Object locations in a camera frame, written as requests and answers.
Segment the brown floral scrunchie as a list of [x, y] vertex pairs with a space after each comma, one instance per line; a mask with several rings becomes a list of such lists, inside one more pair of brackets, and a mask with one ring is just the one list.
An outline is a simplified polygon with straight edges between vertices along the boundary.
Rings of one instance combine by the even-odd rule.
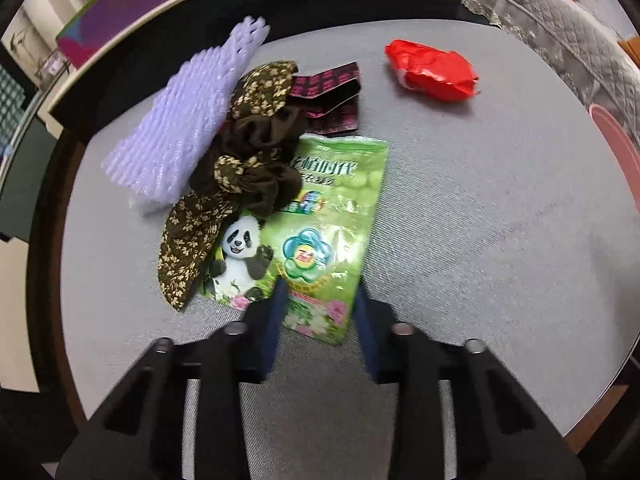
[[193, 296], [232, 214], [246, 210], [265, 219], [302, 188], [302, 176], [291, 160], [306, 117], [286, 102], [297, 71], [293, 61], [273, 61], [240, 79], [226, 121], [191, 174], [191, 191], [169, 211], [157, 277], [160, 292], [175, 310]]

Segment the green panda detergent pouch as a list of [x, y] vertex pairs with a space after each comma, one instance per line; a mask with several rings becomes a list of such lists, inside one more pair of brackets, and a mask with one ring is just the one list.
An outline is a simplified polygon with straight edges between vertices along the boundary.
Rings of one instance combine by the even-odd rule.
[[239, 214], [218, 238], [200, 285], [202, 296], [244, 310], [288, 283], [284, 324], [307, 337], [340, 344], [352, 306], [388, 145], [364, 136], [299, 140], [293, 167], [298, 195], [265, 220]]

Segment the purple foam fruit net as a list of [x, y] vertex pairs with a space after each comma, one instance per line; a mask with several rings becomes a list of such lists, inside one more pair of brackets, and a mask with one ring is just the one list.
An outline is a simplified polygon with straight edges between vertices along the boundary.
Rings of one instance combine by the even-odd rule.
[[184, 62], [157, 93], [134, 132], [102, 162], [107, 177], [142, 210], [170, 207], [227, 117], [232, 93], [270, 27], [248, 16], [221, 46]]

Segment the grey quilted sofa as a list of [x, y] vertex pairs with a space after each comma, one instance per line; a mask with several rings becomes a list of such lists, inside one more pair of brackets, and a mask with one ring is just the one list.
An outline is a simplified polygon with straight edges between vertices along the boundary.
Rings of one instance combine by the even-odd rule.
[[588, 107], [598, 104], [639, 142], [639, 67], [614, 32], [573, 0], [463, 0], [536, 52]]

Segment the white marble coffee table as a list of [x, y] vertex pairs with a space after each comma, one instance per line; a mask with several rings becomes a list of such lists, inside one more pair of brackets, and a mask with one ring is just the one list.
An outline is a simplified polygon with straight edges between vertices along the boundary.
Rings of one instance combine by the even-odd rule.
[[51, 116], [88, 141], [152, 96], [183, 62], [223, 44], [244, 18], [264, 18], [270, 40], [313, 30], [405, 18], [456, 18], [462, 0], [181, 0], [130, 27], [73, 74]]

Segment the white and green TV cabinet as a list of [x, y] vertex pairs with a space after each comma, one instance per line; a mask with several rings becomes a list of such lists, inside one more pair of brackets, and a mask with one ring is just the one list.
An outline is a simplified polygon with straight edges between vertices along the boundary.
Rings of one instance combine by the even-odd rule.
[[39, 391], [26, 313], [29, 237], [56, 143], [38, 116], [41, 102], [1, 71], [1, 388], [28, 393]]

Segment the red wrapper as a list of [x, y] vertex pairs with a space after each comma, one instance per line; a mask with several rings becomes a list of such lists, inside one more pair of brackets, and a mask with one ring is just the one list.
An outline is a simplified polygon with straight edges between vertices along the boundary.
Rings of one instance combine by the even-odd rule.
[[449, 103], [463, 102], [477, 95], [477, 73], [456, 51], [394, 39], [385, 47], [385, 54], [396, 79], [408, 90]]

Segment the pink trash bin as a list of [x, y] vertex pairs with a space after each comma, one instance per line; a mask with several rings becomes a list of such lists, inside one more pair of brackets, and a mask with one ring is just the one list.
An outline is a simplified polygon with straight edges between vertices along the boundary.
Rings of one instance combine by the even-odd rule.
[[596, 124], [623, 171], [636, 208], [640, 207], [639, 153], [615, 117], [603, 106], [591, 104], [589, 115]]

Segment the grey felt table mat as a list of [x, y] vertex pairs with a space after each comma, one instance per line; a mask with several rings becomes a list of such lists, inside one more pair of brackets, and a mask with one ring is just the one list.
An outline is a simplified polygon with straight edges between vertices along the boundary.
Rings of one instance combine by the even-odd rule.
[[[404, 88], [394, 39], [456, 51], [477, 95], [442, 102]], [[478, 337], [562, 432], [612, 382], [639, 333], [639, 215], [623, 171], [582, 104], [524, 44], [495, 27], [404, 21], [267, 44], [259, 62], [362, 73], [360, 132], [387, 141], [366, 282], [431, 336]], [[89, 141], [67, 208], [61, 268], [66, 352], [82, 406], [96, 409], [160, 336], [198, 339], [229, 309], [163, 300], [160, 214], [142, 216], [102, 160], [134, 131], [142, 100]]]

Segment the black pink snack wrapper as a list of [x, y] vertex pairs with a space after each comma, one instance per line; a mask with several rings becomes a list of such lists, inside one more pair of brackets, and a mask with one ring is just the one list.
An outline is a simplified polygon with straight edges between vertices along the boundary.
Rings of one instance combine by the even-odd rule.
[[358, 129], [360, 70], [356, 62], [313, 75], [294, 75], [286, 104], [306, 117], [307, 131], [322, 136]]

